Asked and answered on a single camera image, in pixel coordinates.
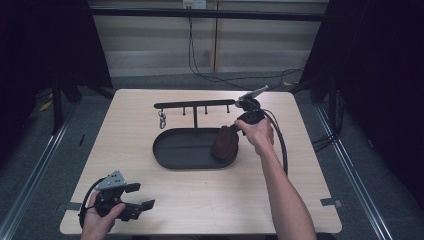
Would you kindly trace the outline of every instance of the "black cable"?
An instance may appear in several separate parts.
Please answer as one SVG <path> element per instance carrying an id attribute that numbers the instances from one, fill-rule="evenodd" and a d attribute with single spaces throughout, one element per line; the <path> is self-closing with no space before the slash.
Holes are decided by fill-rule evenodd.
<path id="1" fill-rule="evenodd" d="M 81 209 L 80 209 L 80 213 L 78 214 L 78 216 L 79 216 L 79 222 L 80 222 L 80 226 L 81 226 L 81 228 L 83 228 L 84 227 L 84 219 L 85 219 L 85 214 L 87 213 L 87 210 L 88 209 L 90 209 L 90 208 L 93 208 L 93 207 L 95 207 L 95 206 L 91 206 L 91 207 L 85 207 L 85 205 L 87 204 L 87 200 L 88 200 L 88 198 L 89 198 L 89 196 L 90 196 L 90 194 L 91 194 L 91 192 L 93 191 L 93 189 L 97 186 L 97 184 L 99 184 L 101 181 L 103 181 L 105 178 L 101 178 L 101 179 L 99 179 L 99 180 L 97 180 L 91 187 L 90 187 L 90 189 L 87 191 L 87 193 L 85 194 L 85 197 L 84 197 L 84 201 L 82 202 L 82 206 L 81 206 Z"/>
<path id="2" fill-rule="evenodd" d="M 345 102 L 343 101 L 343 98 L 341 97 L 340 93 L 337 95 L 337 122 L 334 131 L 327 136 L 321 137 L 320 139 L 312 141 L 312 145 L 314 147 L 314 151 L 317 153 L 324 149 L 325 147 L 332 144 L 335 140 L 337 140 L 340 136 L 340 133 L 342 131 L 343 126 L 343 117 L 344 117 L 344 110 L 345 110 Z"/>
<path id="3" fill-rule="evenodd" d="M 260 108 L 260 106 L 256 105 L 256 103 L 250 101 L 249 99 L 244 99 L 243 101 L 248 102 L 249 104 L 254 106 L 256 109 L 261 111 L 271 122 L 272 126 L 275 129 L 275 132 L 277 133 L 278 140 L 280 141 L 281 153 L 282 153 L 282 157 L 283 157 L 283 169 L 284 169 L 284 172 L 286 173 L 286 175 L 288 176 L 289 166 L 288 166 L 288 160 L 287 160 L 286 144 L 284 142 L 283 134 L 281 133 L 280 127 L 278 126 L 278 122 L 277 122 L 277 119 L 275 118 L 275 115 L 269 110 Z"/>
<path id="4" fill-rule="evenodd" d="M 190 25 L 190 33 L 189 33 L 189 53 L 188 53 L 188 63 L 189 63 L 189 68 L 190 70 L 198 77 L 201 77 L 202 79 L 209 81 L 209 82 L 225 82 L 231 86 L 234 86 L 236 88 L 240 88 L 240 89 L 244 89 L 244 90 L 248 90 L 248 91 L 252 91 L 253 89 L 249 89 L 234 83 L 231 83 L 230 81 L 234 81 L 234 80 L 242 80 L 242 79 L 268 79 L 268 78 L 280 78 L 279 83 L 274 86 L 271 87 L 269 90 L 273 90 L 276 89 L 278 87 L 281 86 L 282 82 L 283 82 L 283 76 L 287 76 L 289 74 L 292 74 L 294 72 L 297 71 L 303 71 L 304 67 L 301 68 L 297 68 L 297 69 L 286 69 L 284 71 L 282 71 L 280 74 L 278 75 L 272 75 L 272 76 L 261 76 L 261 77 L 253 77 L 253 76 L 248 76 L 248 77 L 236 77 L 236 78 L 228 78 L 228 79 L 223 79 L 223 78 L 219 78 L 219 77 L 215 77 L 215 76 L 206 76 L 203 75 L 202 73 L 200 73 L 199 68 L 197 67 L 197 62 L 196 62 L 196 57 L 195 57 L 195 51 L 194 51 L 194 41 L 193 41 L 193 22 L 192 19 L 189 18 L 189 25 Z M 194 64 L 194 68 L 193 69 L 192 65 L 191 65 L 191 59 L 193 58 L 193 64 Z"/>

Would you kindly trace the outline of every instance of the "human arm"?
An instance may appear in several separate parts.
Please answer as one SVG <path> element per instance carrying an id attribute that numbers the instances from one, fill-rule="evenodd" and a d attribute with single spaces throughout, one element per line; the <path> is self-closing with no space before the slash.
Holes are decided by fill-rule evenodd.
<path id="1" fill-rule="evenodd" d="M 256 125 L 249 125 L 236 120 L 235 124 L 246 133 L 248 141 L 261 159 L 278 239 L 316 239 L 311 215 L 274 151 L 270 121 L 265 118 Z"/>
<path id="2" fill-rule="evenodd" d="M 81 240 L 102 240 L 106 237 L 106 234 L 110 232 L 112 227 L 115 225 L 115 219 L 125 209 L 125 204 L 120 203 L 114 206 L 108 215 L 101 217 L 94 206 L 96 197 L 99 192 L 93 192 L 90 197 L 88 204 L 89 209 L 87 210 L 84 218 L 84 226 L 82 229 Z"/>

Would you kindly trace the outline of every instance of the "table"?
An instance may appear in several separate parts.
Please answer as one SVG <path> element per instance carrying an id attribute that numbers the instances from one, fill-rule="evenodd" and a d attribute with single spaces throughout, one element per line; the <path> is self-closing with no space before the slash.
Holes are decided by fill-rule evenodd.
<path id="1" fill-rule="evenodd" d="M 139 220 L 117 220 L 113 234 L 202 235 L 275 233 L 259 157 L 240 133 L 239 152 L 230 166 L 218 170 L 169 170 L 153 155 L 153 142 L 164 130 L 193 127 L 193 110 L 165 109 L 167 125 L 159 128 L 163 102 L 237 99 L 240 91 L 118 90 L 81 174 L 71 202 L 82 202 L 99 178 L 119 169 L 128 183 L 140 183 L 138 192 L 122 200 L 141 203 L 155 199 L 152 210 Z M 276 116 L 287 147 L 289 179 L 304 199 L 317 232 L 336 233 L 341 223 L 313 151 L 295 99 L 290 93 L 265 92 L 256 98 Z M 243 113 L 230 106 L 198 112 L 199 128 L 230 125 Z M 281 147 L 275 144 L 281 156 Z M 78 212 L 66 211 L 60 225 L 64 234 L 80 234 Z"/>

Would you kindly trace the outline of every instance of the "hanging hook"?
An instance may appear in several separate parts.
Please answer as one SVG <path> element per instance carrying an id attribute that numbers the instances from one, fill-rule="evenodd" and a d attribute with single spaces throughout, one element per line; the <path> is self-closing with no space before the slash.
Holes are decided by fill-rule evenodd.
<path id="1" fill-rule="evenodd" d="M 161 109 L 158 112 L 158 115 L 159 115 L 159 127 L 160 127 L 160 129 L 164 129 L 165 126 L 166 126 L 166 115 L 163 112 L 163 109 Z"/>

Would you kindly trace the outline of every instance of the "tray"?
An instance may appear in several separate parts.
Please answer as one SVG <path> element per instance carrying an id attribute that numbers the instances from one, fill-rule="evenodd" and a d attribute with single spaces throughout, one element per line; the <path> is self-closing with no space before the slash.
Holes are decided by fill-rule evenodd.
<path id="1" fill-rule="evenodd" d="M 218 136 L 219 128 L 173 128 L 156 137 L 153 153 L 156 161 L 168 169 L 220 169 L 231 165 L 230 160 L 214 157 L 210 148 Z"/>

